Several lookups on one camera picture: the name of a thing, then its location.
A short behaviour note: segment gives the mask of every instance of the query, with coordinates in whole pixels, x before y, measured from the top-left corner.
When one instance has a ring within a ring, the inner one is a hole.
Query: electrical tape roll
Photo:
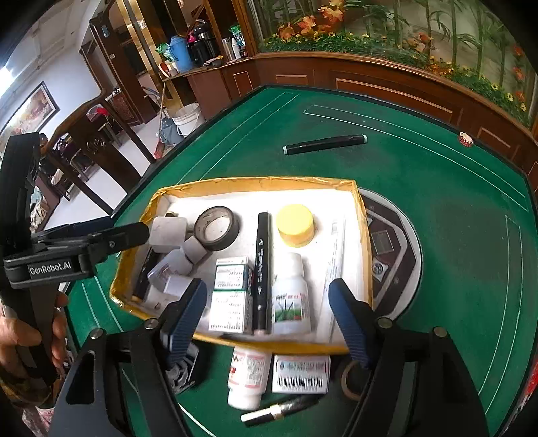
[[[229,220],[228,228],[217,239],[209,240],[206,238],[206,228],[212,221],[220,219],[221,217],[227,217]],[[235,217],[233,212],[225,206],[214,206],[205,210],[194,223],[194,236],[202,243],[207,250],[216,252],[218,250],[226,249],[232,244],[239,235],[239,220]]]

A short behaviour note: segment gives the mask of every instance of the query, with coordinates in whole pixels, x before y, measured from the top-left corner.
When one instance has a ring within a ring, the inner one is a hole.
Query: picture frame
[[[60,108],[51,96],[45,82],[41,82],[2,127],[0,151],[5,150],[8,139],[13,135],[39,132],[59,110]]]

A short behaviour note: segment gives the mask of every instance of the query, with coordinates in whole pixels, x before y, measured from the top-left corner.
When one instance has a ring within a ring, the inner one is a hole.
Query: white bucket
[[[205,123],[202,111],[198,102],[194,102],[178,109],[173,115],[172,120],[178,127],[178,134],[186,137],[198,126]]]

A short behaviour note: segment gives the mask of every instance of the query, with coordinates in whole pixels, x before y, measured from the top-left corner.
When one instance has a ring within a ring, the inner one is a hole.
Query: human hand
[[[58,292],[56,306],[67,305],[69,299]],[[58,310],[55,310],[52,323],[52,362],[61,369],[66,358],[65,338],[67,335],[67,320]],[[18,378],[27,376],[26,370],[17,355],[15,346],[37,346],[41,343],[41,334],[27,323],[0,315],[0,366],[5,371]]]

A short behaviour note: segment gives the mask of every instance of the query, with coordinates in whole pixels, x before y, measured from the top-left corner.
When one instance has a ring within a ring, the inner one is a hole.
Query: red chip
[[[471,138],[470,135],[468,135],[465,132],[460,132],[458,135],[458,141],[462,143],[465,147],[471,147],[475,142]]]

